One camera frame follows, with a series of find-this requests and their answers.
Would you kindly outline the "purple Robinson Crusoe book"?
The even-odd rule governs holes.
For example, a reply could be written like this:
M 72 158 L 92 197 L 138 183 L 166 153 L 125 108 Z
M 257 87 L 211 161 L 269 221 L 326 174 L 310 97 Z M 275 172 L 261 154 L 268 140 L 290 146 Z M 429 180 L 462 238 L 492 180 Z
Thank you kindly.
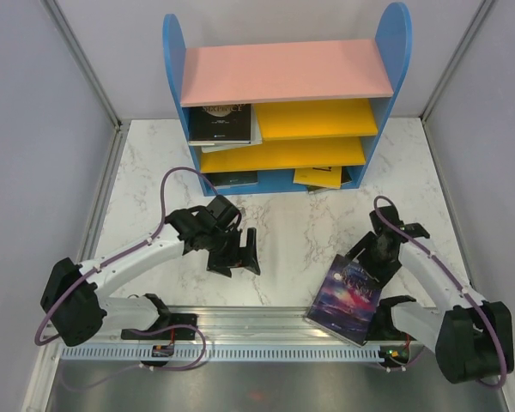
M 356 262 L 337 254 L 304 320 L 361 347 L 377 310 L 381 288 Z

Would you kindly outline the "teal ocean cover book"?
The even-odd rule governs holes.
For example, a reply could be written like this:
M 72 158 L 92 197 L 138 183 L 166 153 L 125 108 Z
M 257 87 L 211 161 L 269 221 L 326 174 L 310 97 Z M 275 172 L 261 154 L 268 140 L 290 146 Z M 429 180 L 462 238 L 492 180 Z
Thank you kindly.
M 217 189 L 255 185 L 258 183 L 258 173 L 256 171 L 207 173 L 206 177 Z

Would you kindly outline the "yellow Little Prince book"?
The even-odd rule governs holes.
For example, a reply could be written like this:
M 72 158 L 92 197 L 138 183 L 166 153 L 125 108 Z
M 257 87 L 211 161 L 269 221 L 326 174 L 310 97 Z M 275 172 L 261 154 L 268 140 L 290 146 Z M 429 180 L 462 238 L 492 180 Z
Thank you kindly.
M 308 167 L 294 171 L 295 184 L 339 189 L 342 184 L 341 167 Z

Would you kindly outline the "pale grey Gatsby book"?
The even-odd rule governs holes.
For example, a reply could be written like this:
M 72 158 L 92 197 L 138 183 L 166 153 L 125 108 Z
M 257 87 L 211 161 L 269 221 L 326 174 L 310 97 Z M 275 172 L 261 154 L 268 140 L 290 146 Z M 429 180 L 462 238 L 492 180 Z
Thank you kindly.
M 225 142 L 216 142 L 214 144 L 207 144 L 201 147 L 202 153 L 213 153 L 219 152 L 223 150 L 235 149 L 235 148 L 245 148 L 250 146 L 256 146 L 263 142 L 260 126 L 258 124 L 258 118 L 254 111 L 252 105 L 249 105 L 251 112 L 251 134 L 250 139 L 248 141 L 225 141 Z

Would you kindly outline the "black Moon and Sixpence book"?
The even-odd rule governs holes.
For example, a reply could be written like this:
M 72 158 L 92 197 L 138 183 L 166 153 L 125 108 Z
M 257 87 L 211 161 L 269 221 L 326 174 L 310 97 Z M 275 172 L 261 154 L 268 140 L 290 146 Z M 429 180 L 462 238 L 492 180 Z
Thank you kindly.
M 248 104 L 197 106 L 190 109 L 191 146 L 246 144 L 251 141 L 251 106 Z

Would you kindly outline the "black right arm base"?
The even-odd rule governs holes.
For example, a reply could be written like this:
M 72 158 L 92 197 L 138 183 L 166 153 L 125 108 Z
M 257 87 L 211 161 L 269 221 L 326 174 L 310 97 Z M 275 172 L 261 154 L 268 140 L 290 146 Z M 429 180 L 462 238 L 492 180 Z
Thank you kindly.
M 416 302 L 416 299 L 408 295 L 381 299 L 369 324 L 366 340 L 374 342 L 405 341 L 407 334 L 395 328 L 391 317 L 391 309 L 406 302 Z

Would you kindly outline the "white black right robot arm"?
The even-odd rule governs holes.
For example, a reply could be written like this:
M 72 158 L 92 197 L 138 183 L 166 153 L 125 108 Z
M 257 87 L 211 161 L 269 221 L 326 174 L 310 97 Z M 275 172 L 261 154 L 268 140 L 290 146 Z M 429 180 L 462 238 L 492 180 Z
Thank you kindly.
M 420 223 L 404 223 L 394 205 L 375 207 L 373 229 L 348 253 L 373 282 L 384 287 L 401 269 L 432 299 L 426 308 L 408 295 L 380 300 L 367 335 L 394 340 L 408 335 L 429 349 L 452 384 L 506 382 L 514 370 L 512 315 L 501 301 L 489 302 L 459 280 Z

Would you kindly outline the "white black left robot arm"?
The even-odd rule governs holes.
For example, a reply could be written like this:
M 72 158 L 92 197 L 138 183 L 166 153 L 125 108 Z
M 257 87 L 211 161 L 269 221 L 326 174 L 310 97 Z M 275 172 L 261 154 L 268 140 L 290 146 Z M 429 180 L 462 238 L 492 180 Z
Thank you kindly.
M 68 257 L 60 260 L 40 301 L 44 323 L 68 347 L 105 331 L 119 332 L 123 339 L 168 336 L 173 315 L 156 294 L 116 298 L 114 293 L 155 266 L 192 251 L 209 254 L 208 272 L 229 277 L 241 268 L 259 275 L 257 231 L 242 231 L 240 223 L 239 209 L 216 196 L 206 206 L 164 213 L 153 233 L 122 251 L 80 264 Z

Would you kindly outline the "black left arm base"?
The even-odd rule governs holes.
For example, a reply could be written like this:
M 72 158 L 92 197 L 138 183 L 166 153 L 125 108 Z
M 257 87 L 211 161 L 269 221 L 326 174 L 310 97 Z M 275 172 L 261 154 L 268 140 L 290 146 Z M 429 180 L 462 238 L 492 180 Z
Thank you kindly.
M 192 329 L 181 328 L 181 324 L 197 327 L 197 315 L 195 313 L 171 312 L 170 309 L 156 294 L 145 294 L 157 309 L 158 319 L 146 330 L 122 330 L 121 339 L 130 340 L 168 340 L 169 342 L 192 341 L 196 332 Z

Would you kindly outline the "blue pink yellow shelf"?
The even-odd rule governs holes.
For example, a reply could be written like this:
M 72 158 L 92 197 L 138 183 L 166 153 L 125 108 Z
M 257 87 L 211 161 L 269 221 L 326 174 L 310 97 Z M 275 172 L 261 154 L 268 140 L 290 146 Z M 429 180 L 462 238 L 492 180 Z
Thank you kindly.
M 413 27 L 406 4 L 390 3 L 371 39 L 189 47 L 176 15 L 162 26 L 164 64 L 183 132 L 197 106 L 265 106 L 296 136 L 225 151 L 191 148 L 205 195 L 209 177 L 251 171 L 257 181 L 224 195 L 303 191 L 299 169 L 339 167 L 356 189 L 408 72 Z

